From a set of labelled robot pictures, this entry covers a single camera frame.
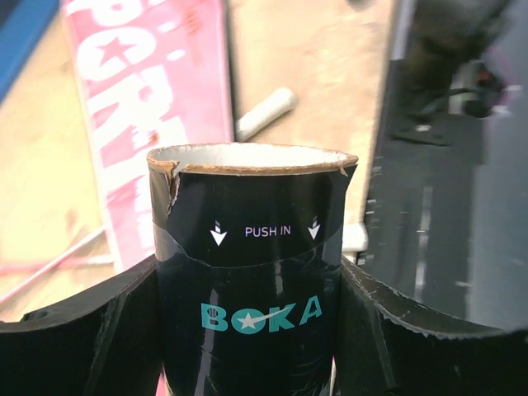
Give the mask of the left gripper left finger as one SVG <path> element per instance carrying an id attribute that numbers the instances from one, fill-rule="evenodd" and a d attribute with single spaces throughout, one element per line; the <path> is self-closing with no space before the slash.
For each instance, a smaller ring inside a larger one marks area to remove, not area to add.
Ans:
<path id="1" fill-rule="evenodd" d="M 155 259 L 1 325 L 3 395 L 154 395 L 162 369 Z"/>

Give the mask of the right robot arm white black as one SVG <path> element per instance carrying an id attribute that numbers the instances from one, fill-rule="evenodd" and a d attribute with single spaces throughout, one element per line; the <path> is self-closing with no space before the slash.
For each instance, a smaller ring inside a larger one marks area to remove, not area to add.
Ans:
<path id="1" fill-rule="evenodd" d="M 417 1 L 403 60 L 404 86 L 411 97 L 408 114 L 428 121 L 455 95 L 471 94 L 464 112 L 490 115 L 505 83 L 481 60 L 507 29 L 504 12 L 510 1 Z M 454 76 L 466 64 L 480 63 L 472 87 L 453 88 Z"/>

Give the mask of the black shuttlecock tube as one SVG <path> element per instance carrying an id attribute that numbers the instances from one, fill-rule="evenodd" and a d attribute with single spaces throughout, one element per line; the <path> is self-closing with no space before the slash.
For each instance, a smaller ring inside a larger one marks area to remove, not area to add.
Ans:
<path id="1" fill-rule="evenodd" d="M 327 395 L 356 156 L 293 145 L 147 156 L 171 395 Z"/>

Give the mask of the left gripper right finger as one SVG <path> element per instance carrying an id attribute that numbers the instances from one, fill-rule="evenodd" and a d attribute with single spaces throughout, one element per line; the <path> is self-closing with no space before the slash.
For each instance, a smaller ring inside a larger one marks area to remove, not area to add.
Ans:
<path id="1" fill-rule="evenodd" d="M 527 331 L 420 304 L 342 259 L 335 361 L 342 395 L 525 395 Z"/>

